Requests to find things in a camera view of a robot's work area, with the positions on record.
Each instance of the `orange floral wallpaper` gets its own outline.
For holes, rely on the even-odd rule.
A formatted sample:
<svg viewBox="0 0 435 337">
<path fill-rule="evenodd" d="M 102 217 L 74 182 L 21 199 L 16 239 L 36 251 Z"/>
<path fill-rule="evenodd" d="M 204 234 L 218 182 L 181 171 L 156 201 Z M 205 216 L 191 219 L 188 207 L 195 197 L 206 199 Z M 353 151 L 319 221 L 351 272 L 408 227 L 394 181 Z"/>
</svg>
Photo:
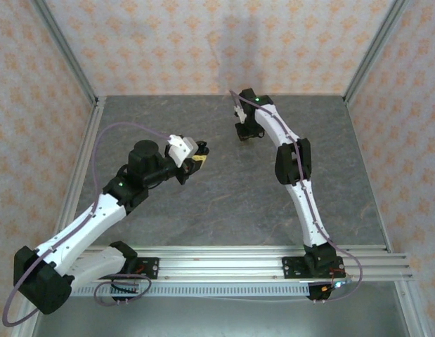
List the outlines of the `orange floral wallpaper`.
<svg viewBox="0 0 435 337">
<path fill-rule="evenodd" d="M 98 95 L 342 95 L 393 0 L 48 0 Z"/>
<path fill-rule="evenodd" d="M 0 0 L 0 337 L 13 255 L 53 234 L 90 109 L 31 1 Z"/>
<path fill-rule="evenodd" d="M 412 255 L 435 335 L 435 0 L 410 3 L 350 110 L 394 249 Z"/>
</svg>

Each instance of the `black mounting bracket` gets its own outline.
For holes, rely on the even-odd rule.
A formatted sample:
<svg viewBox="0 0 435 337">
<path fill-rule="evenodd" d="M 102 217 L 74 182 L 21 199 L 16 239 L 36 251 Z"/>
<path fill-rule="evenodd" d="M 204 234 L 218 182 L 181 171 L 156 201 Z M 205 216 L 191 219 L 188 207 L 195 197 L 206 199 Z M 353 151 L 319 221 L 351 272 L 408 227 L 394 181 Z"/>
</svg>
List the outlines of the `black mounting bracket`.
<svg viewBox="0 0 435 337">
<path fill-rule="evenodd" d="M 285 256 L 281 262 L 285 279 L 332 279 L 333 273 L 335 279 L 343 279 L 346 276 L 345 271 L 339 271 L 345 270 L 344 261 L 339 256 L 331 264 L 314 272 L 309 269 L 304 256 Z"/>
<path fill-rule="evenodd" d="M 122 241 L 113 242 L 110 246 L 122 252 L 124 258 L 126 258 L 124 267 L 120 270 L 119 274 L 140 274 L 149 279 L 158 278 L 158 270 L 160 268 L 159 258 L 139 257 L 130 246 Z M 115 277 L 113 279 L 126 279 L 126 277 Z"/>
<path fill-rule="evenodd" d="M 345 278 L 344 260 L 329 243 L 304 246 L 304 256 L 286 256 L 281 261 L 285 279 Z"/>
</svg>

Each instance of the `metal base plate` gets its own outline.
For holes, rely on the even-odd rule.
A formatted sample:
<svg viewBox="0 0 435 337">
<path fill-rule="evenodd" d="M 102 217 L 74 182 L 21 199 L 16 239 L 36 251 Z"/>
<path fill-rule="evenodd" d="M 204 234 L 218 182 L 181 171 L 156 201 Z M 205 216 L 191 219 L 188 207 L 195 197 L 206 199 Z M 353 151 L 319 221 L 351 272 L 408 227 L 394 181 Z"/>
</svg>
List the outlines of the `metal base plate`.
<svg viewBox="0 0 435 337">
<path fill-rule="evenodd" d="M 325 269 L 316 271 L 313 274 L 308 269 L 303 256 L 286 256 L 281 259 L 281 262 L 283 263 L 285 279 L 343 279 L 346 277 L 344 261 L 339 256 L 337 256 L 337 260 L 333 264 L 328 265 Z"/>
<path fill-rule="evenodd" d="M 90 283 L 73 291 L 71 297 L 92 297 L 98 285 Z M 119 288 L 136 291 L 128 294 L 113 289 L 111 286 L 102 286 L 97 295 L 113 298 L 130 298 L 137 296 L 147 288 L 147 282 L 129 281 L 128 286 L 119 285 Z M 308 284 L 293 282 L 272 284 L 271 282 L 223 282 L 223 283 L 197 283 L 197 282 L 153 282 L 145 297 L 291 297 L 309 296 Z"/>
<path fill-rule="evenodd" d="M 160 269 L 159 258 L 142 258 L 138 257 L 135 274 L 140 274 L 148 277 L 149 279 L 157 279 L 158 271 Z M 127 279 L 126 277 L 113 277 L 112 279 Z"/>
</svg>

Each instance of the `enclosure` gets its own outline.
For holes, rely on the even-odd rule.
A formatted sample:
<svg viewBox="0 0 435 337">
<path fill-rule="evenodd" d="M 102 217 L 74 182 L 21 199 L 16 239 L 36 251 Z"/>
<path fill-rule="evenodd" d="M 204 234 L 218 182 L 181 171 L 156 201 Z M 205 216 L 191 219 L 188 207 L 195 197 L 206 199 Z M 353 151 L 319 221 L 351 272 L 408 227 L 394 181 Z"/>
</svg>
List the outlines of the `enclosure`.
<svg viewBox="0 0 435 337">
<path fill-rule="evenodd" d="M 324 305 L 278 290 L 152 293 L 125 308 L 74 292 L 51 315 L 0 323 L 3 336 L 435 336 L 434 0 L 0 0 L 0 316 L 15 252 L 91 205 L 94 143 L 121 122 L 210 152 L 83 256 L 122 240 L 160 258 L 158 287 L 287 284 L 281 258 L 302 254 L 303 232 L 277 147 L 236 133 L 229 90 L 246 88 L 309 139 L 318 212 L 362 262 L 359 290 Z M 100 187 L 145 139 L 164 152 L 130 125 L 103 135 Z M 342 295 L 360 274 L 344 263 Z M 19 298 L 11 316 L 32 308 Z"/>
</svg>

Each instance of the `robotic arm link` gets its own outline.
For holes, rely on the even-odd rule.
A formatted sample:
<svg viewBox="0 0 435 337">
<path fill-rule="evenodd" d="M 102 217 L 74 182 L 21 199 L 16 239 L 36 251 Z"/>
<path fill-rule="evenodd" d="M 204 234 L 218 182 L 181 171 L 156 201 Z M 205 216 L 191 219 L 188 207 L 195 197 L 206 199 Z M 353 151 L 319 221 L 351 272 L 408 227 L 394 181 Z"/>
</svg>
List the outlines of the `robotic arm link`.
<svg viewBox="0 0 435 337">
<path fill-rule="evenodd" d="M 104 231 L 147 199 L 149 190 L 173 177 L 184 185 L 202 167 L 209 153 L 206 142 L 192 138 L 171 135 L 168 142 L 164 157 L 158 152 L 157 143 L 137 142 L 129 153 L 128 164 L 103 188 L 97 204 L 35 250 L 24 246 L 15 254 L 14 285 L 21 283 L 19 292 L 42 313 L 54 312 L 72 290 L 95 279 L 114 273 L 135 273 L 137 254 L 123 242 L 77 259 Z M 28 274 L 37 260 L 40 262 Z"/>
<path fill-rule="evenodd" d="M 293 277 L 291 274 L 297 271 L 300 277 L 304 276 L 304 272 L 311 277 L 345 277 L 344 268 L 341 267 L 343 260 L 337 256 L 336 248 L 330 242 L 313 197 L 309 140 L 292 132 L 267 95 L 257 96 L 250 88 L 243 90 L 240 95 L 232 91 L 231 94 L 235 116 L 240 119 L 235 125 L 239 139 L 245 141 L 268 134 L 277 147 L 275 175 L 289 192 L 299 216 L 306 252 L 304 265 L 299 261 L 286 261 L 293 265 L 290 266 L 292 272 L 285 276 Z"/>
</svg>

